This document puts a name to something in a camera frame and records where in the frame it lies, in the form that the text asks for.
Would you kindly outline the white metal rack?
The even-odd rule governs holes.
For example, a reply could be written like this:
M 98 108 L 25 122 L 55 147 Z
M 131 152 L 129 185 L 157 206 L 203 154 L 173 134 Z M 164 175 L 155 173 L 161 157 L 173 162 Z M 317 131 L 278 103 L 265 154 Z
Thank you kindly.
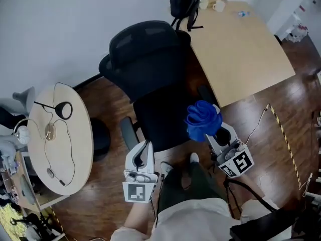
M 321 195 L 308 192 L 308 187 L 312 180 L 312 177 L 313 177 L 313 173 L 310 173 L 308 179 L 303 184 L 302 187 L 304 188 L 304 191 L 303 191 L 302 197 L 310 199 L 310 202 L 313 206 L 321 207 Z

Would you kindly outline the black backpack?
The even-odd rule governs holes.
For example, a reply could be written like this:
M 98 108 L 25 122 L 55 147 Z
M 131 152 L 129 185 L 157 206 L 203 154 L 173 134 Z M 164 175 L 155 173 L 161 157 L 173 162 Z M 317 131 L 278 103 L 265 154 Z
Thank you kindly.
M 199 4 L 201 0 L 170 0 L 171 15 L 174 18 L 171 26 L 176 25 L 176 31 L 179 30 L 183 19 L 187 18 L 187 31 L 192 29 L 202 29 L 203 26 L 195 26 L 199 14 Z

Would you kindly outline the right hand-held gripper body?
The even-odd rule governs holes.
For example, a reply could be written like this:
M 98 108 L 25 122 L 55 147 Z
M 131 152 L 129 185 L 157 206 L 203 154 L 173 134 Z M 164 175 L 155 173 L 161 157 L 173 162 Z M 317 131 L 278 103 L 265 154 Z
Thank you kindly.
M 245 143 L 235 140 L 216 159 L 218 167 L 230 178 L 239 177 L 254 165 L 251 153 Z

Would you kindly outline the blue cloth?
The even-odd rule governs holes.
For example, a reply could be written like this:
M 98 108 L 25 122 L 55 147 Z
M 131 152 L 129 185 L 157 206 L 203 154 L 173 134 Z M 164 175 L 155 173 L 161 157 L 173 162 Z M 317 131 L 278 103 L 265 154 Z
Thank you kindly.
M 205 135 L 214 136 L 223 122 L 220 109 L 204 100 L 188 106 L 187 112 L 187 132 L 189 138 L 197 142 L 204 142 Z

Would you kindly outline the grey desk pad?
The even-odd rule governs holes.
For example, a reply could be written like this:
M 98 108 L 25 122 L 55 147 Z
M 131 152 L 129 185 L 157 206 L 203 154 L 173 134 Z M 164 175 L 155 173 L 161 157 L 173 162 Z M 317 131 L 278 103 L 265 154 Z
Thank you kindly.
M 21 183 L 22 195 L 28 200 L 30 204 L 34 205 L 36 200 L 34 198 L 34 195 L 28 183 L 24 179 L 21 180 L 20 183 Z

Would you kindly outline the person's green trousers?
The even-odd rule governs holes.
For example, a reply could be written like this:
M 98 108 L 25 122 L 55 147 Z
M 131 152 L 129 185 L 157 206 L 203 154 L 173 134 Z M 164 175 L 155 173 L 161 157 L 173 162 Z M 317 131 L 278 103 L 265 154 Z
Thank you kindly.
M 217 181 L 209 176 L 200 163 L 190 163 L 188 171 L 191 184 L 186 190 L 182 187 L 182 173 L 180 169 L 174 167 L 164 178 L 158 199 L 158 213 L 187 200 L 202 200 L 207 198 L 227 200 Z

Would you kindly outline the person's right forearm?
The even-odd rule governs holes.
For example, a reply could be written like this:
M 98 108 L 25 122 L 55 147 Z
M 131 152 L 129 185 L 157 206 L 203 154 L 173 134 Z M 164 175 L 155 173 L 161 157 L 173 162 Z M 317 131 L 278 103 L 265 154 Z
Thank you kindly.
M 246 174 L 243 174 L 243 175 L 235 178 L 234 180 L 248 185 L 261 198 L 263 198 L 265 196 L 264 192 L 260 189 L 260 187 Z M 255 196 L 253 196 L 253 194 L 251 192 L 249 192 L 248 190 L 246 190 L 243 187 L 236 186 L 235 189 L 237 190 L 237 193 L 239 194 L 239 196 L 243 202 L 246 202 L 250 199 L 256 199 Z

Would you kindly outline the black desk lamp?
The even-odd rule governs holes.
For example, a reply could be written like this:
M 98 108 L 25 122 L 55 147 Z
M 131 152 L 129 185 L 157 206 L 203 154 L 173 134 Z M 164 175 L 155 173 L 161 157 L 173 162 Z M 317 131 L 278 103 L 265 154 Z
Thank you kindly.
M 40 105 L 43 108 L 43 110 L 47 108 L 53 109 L 55 114 L 62 120 L 68 120 L 71 117 L 73 113 L 73 105 L 70 102 L 64 101 L 57 105 L 48 105 L 48 104 L 37 102 L 35 98 L 35 94 L 36 94 L 35 88 L 30 87 L 20 93 L 14 92 L 12 94 L 12 97 L 14 100 L 17 100 L 22 104 L 23 108 L 27 113 L 30 113 L 33 105 L 37 104 L 37 105 Z

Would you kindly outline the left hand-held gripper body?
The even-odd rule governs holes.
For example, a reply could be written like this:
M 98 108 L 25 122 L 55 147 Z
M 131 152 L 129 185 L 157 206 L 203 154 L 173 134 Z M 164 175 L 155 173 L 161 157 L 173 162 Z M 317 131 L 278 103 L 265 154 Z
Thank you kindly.
M 123 193 L 126 202 L 149 203 L 158 183 L 159 173 L 124 170 Z

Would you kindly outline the round wooden table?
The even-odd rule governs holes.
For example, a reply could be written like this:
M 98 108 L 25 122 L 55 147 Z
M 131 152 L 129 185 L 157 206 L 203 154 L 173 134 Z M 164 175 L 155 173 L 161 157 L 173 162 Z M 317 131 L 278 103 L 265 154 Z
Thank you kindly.
M 73 113 L 68 120 L 60 119 L 53 109 L 43 110 L 34 104 L 29 114 L 29 156 L 38 177 L 53 192 L 72 195 L 87 182 L 93 163 L 93 133 L 90 117 L 79 94 L 68 85 L 56 83 L 48 86 L 36 101 L 57 105 L 68 101 Z M 56 127 L 56 138 L 45 138 L 45 126 Z

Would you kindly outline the person's white shirt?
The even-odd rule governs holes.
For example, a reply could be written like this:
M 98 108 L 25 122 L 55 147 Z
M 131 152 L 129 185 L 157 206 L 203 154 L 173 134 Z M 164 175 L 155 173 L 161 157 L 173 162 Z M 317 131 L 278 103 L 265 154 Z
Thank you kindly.
M 242 205 L 237 220 L 231 217 L 223 199 L 187 200 L 160 212 L 150 236 L 123 226 L 110 241 L 229 241 L 231 227 L 269 213 L 258 200 L 251 199 Z

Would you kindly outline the black shoulder bag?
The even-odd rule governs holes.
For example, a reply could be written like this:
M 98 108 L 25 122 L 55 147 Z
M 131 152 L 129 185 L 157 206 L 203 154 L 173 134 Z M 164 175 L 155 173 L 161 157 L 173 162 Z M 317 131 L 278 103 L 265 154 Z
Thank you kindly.
M 298 212 L 281 208 L 258 219 L 230 228 L 229 241 L 267 241 L 291 227 Z

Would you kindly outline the person's left forearm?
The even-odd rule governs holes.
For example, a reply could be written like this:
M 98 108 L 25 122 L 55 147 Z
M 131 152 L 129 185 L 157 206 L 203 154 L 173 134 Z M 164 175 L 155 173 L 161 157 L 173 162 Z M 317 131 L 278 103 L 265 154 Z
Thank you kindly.
M 135 229 L 143 234 L 148 231 L 149 203 L 133 203 L 124 227 Z

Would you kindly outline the black mesh office chair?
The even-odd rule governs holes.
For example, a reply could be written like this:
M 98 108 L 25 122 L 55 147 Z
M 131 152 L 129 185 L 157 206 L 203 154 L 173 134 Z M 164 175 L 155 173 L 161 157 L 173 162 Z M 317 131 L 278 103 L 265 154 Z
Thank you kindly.
M 144 21 L 119 32 L 100 74 L 119 87 L 133 104 L 144 137 L 155 152 L 189 140 L 187 108 L 200 96 L 187 87 L 187 55 L 191 38 L 165 21 Z

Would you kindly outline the rectangular wooden desk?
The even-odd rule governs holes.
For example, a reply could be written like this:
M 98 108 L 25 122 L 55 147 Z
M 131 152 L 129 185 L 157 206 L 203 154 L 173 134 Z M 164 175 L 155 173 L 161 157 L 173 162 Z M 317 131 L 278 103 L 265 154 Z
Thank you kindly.
M 190 32 L 191 46 L 220 107 L 227 106 L 295 75 L 277 39 L 247 2 L 223 0 L 222 12 L 208 0 Z M 240 18 L 239 11 L 250 11 Z

